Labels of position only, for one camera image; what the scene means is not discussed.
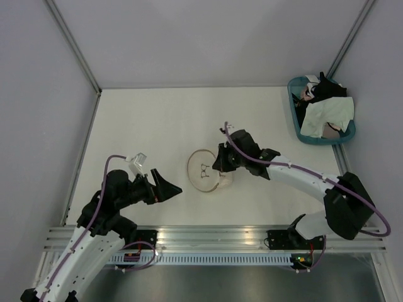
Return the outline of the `round white mesh laundry bag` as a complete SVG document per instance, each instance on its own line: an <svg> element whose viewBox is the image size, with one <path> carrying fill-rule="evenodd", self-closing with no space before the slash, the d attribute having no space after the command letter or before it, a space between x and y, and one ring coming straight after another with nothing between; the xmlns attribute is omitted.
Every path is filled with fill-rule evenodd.
<svg viewBox="0 0 403 302"><path fill-rule="evenodd" d="M212 168L216 159L216 155L207 149L195 150L188 158L187 176L192 186L198 191L211 193L232 184L231 172L220 172Z"/></svg>

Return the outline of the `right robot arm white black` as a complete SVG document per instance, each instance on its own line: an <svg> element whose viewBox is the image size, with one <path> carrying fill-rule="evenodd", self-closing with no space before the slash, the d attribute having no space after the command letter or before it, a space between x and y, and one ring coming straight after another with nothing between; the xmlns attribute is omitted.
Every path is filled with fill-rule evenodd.
<svg viewBox="0 0 403 302"><path fill-rule="evenodd" d="M323 204L323 210L302 213L287 228L288 243L296 249L328 234L354 240L373 215L374 204L355 174L335 176L295 167L278 151L260 148L245 130L234 132L230 141L218 145L212 165L224 173L240 167L254 176L287 184Z"/></svg>

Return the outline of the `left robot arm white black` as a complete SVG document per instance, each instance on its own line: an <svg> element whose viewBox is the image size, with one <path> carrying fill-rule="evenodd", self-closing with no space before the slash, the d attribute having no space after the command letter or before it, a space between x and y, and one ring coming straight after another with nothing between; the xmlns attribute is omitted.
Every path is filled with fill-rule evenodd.
<svg viewBox="0 0 403 302"><path fill-rule="evenodd" d="M79 301L113 254L137 243L137 225L120 211L138 202L153 205L182 193L152 169L153 183L146 175L130 180L124 170L105 175L101 190L82 209L67 247L47 277L26 289L22 301Z"/></svg>

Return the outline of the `blue plastic basket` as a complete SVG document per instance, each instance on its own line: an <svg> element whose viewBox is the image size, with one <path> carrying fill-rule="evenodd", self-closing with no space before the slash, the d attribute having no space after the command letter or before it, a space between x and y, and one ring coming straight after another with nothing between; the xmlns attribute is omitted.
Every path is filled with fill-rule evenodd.
<svg viewBox="0 0 403 302"><path fill-rule="evenodd" d="M292 123L297 138L309 145L337 145L356 133L355 104L347 89L320 76L305 75L287 84Z"/></svg>

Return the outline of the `beige garment in basket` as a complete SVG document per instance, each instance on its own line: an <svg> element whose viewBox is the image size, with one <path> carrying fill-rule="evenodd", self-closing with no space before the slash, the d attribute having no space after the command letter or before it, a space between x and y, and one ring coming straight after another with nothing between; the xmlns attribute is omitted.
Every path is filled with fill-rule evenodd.
<svg viewBox="0 0 403 302"><path fill-rule="evenodd" d="M331 123L325 123L322 132L322 138L328 140L337 140L341 138L344 132L342 129Z"/></svg>

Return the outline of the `black garment in basket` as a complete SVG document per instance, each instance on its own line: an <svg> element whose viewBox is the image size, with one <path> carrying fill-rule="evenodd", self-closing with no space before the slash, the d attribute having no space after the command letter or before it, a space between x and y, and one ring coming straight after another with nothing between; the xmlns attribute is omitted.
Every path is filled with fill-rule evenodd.
<svg viewBox="0 0 403 302"><path fill-rule="evenodd" d="M309 82L301 91L300 96L292 94L292 100L297 116L299 127L305 119L306 109L309 104L318 103L333 97L346 97L347 89L335 84L325 77L324 73L320 73L318 82Z"/></svg>

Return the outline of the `pale green cloth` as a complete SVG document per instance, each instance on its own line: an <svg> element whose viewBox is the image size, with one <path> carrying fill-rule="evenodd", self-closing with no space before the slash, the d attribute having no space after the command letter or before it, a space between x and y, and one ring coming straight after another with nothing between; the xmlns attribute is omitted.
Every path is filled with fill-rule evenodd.
<svg viewBox="0 0 403 302"><path fill-rule="evenodd" d="M345 132L354 115L355 105L352 97L333 97L309 104L305 110L300 133L321 138L328 123Z"/></svg>

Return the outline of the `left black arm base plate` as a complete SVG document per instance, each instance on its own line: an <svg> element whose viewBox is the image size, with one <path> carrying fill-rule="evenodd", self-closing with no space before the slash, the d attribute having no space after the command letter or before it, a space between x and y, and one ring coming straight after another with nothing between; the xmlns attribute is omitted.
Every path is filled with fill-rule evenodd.
<svg viewBox="0 0 403 302"><path fill-rule="evenodd" d="M158 231L151 230L137 230L135 236L132 237L128 244L124 246L125 250L152 250L156 247Z"/></svg>

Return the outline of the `front aluminium rail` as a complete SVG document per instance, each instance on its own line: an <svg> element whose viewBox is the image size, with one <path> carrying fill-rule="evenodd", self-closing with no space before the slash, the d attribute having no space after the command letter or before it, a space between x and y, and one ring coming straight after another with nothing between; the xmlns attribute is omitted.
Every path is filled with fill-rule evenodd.
<svg viewBox="0 0 403 302"><path fill-rule="evenodd" d="M168 253L250 252L266 250L263 243L268 230L284 226L139 226L138 231L155 230L156 247ZM359 234L354 240L328 235L326 252L330 254L386 252L381 238Z"/></svg>

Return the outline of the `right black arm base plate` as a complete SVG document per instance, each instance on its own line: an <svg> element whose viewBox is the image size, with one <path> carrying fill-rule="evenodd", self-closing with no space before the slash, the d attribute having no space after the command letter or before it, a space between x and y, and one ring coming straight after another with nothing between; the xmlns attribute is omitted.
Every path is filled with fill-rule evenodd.
<svg viewBox="0 0 403 302"><path fill-rule="evenodd" d="M292 242L287 230L268 230L266 237L270 250L296 250L297 246Z"/></svg>

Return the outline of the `left aluminium frame post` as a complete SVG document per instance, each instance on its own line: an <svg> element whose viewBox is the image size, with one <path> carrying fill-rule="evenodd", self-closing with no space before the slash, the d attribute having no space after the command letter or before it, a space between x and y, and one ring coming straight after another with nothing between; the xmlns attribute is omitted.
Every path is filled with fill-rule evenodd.
<svg viewBox="0 0 403 302"><path fill-rule="evenodd" d="M86 80L90 83L91 87L95 91L97 96L101 95L102 89L100 88L98 81L96 80L87 60L85 59L74 35L72 34L69 25L67 24L65 18L62 15L56 1L54 0L43 0L43 3L48 10L49 14L53 18L57 28L59 29L61 35L66 41L68 47L70 48L79 68L84 74Z"/></svg>

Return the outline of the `aluminium frame post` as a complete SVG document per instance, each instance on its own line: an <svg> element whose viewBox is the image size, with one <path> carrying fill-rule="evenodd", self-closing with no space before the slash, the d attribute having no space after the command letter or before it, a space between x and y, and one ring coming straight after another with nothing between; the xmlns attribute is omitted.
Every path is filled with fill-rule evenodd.
<svg viewBox="0 0 403 302"><path fill-rule="evenodd" d="M48 10L49 14L53 18L57 28L59 29L61 35L66 41L68 47L70 48L79 68L84 74L86 80L90 83L91 87L95 91L97 96L101 95L102 89L100 88L98 81L96 80L87 60L85 59L74 35L72 34L69 25L67 24L65 18L62 15L56 1L54 0L43 0L43 3Z"/></svg>
<svg viewBox="0 0 403 302"><path fill-rule="evenodd" d="M358 13L352 27L350 28L346 38L344 39L341 48L338 50L336 57L332 61L332 64L327 71L326 77L327 78L333 78L341 66L347 52L351 48L352 44L354 43L356 37L359 34L359 31L365 24L366 19L369 17L371 14L372 10L374 9L376 3L378 3L377 0L366 0L360 9L360 12Z"/></svg>

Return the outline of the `right aluminium frame post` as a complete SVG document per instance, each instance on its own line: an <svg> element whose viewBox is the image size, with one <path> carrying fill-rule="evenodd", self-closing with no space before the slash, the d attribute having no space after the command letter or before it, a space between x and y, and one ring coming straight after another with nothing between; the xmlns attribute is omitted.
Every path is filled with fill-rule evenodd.
<svg viewBox="0 0 403 302"><path fill-rule="evenodd" d="M332 64L327 71L326 77L327 78L333 78L341 66L347 52L351 48L352 44L354 43L356 37L359 34L359 31L365 24L366 19L369 17L371 14L372 10L374 9L376 3L378 3L377 0L366 0L360 9L360 12L358 13L352 27L350 28L346 38L344 39L341 48L338 50L336 57L332 61Z"/></svg>

